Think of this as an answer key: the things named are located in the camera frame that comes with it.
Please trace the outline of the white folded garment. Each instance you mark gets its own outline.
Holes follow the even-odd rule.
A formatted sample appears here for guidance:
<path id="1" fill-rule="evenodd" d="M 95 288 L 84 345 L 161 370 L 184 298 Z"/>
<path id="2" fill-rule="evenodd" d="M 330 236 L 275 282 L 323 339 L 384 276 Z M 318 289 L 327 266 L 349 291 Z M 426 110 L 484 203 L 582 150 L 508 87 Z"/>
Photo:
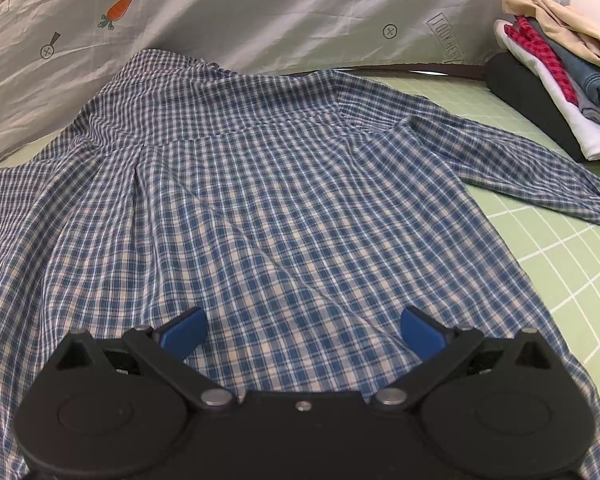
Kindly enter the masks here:
<path id="1" fill-rule="evenodd" d="M 543 93 L 553 101 L 560 117 L 565 119 L 584 159 L 588 162 L 600 162 L 600 125 L 585 118 L 576 104 L 566 100 L 558 82 L 543 62 L 517 44 L 512 37 L 509 37 L 506 34 L 506 27 L 510 27 L 509 22 L 497 20 L 494 23 L 494 34 L 498 43 L 506 47 L 519 62 L 524 64 L 542 82 Z"/>

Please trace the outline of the black folded garment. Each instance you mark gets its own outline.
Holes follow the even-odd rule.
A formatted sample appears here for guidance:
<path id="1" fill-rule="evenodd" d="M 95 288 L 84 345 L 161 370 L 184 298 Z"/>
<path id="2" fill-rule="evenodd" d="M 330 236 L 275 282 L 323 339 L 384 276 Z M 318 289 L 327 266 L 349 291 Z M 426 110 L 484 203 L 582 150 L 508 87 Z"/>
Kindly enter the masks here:
<path id="1" fill-rule="evenodd" d="M 544 93 L 542 82 L 511 53 L 499 53 L 486 62 L 486 85 L 498 98 L 533 122 L 576 162 L 587 162 L 565 119 Z"/>

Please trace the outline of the blue denim folded jeans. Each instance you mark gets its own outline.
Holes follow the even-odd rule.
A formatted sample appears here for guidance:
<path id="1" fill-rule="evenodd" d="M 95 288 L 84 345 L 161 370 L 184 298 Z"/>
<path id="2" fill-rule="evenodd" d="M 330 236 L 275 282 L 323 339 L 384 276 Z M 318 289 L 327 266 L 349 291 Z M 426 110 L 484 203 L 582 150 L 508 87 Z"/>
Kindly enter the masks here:
<path id="1" fill-rule="evenodd" d="M 600 107 L 600 68 L 582 60 L 577 55 L 548 38 L 535 18 L 528 18 L 528 22 L 539 36 L 553 49 L 555 54 L 564 64 L 566 72 L 584 92 L 586 97 Z"/>

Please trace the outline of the red black checked garment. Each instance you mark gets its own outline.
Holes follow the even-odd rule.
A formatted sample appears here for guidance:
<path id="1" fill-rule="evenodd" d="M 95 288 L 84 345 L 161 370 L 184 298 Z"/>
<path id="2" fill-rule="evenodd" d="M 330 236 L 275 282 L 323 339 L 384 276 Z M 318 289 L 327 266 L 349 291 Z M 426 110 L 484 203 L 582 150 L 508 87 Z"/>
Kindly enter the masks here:
<path id="1" fill-rule="evenodd" d="M 579 105 L 577 92 L 573 88 L 562 61 L 524 16 L 517 16 L 514 24 L 505 24 L 504 32 L 515 44 L 541 61 L 562 90 L 567 102 L 575 106 Z"/>

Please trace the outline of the grey carrot print storage bag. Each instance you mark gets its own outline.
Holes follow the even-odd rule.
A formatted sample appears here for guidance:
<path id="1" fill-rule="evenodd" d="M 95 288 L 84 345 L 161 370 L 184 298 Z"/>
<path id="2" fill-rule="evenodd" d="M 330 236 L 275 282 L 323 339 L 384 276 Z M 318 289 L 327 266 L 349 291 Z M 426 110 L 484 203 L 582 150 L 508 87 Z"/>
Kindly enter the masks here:
<path id="1" fill-rule="evenodd" d="M 554 0 L 600 26 L 600 0 Z M 478 65 L 501 0 L 0 0 L 0 160 L 65 128 L 141 50 L 243 73 Z"/>

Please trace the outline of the beige folded garment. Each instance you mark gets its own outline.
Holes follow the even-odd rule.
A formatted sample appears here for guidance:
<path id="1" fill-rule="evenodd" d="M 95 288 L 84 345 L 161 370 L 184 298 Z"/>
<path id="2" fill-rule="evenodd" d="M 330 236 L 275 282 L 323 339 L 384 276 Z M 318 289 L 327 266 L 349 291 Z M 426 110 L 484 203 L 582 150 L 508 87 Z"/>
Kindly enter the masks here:
<path id="1" fill-rule="evenodd" d="M 569 52 L 600 67 L 600 26 L 554 0 L 501 0 L 505 14 L 535 18 L 542 32 Z"/>

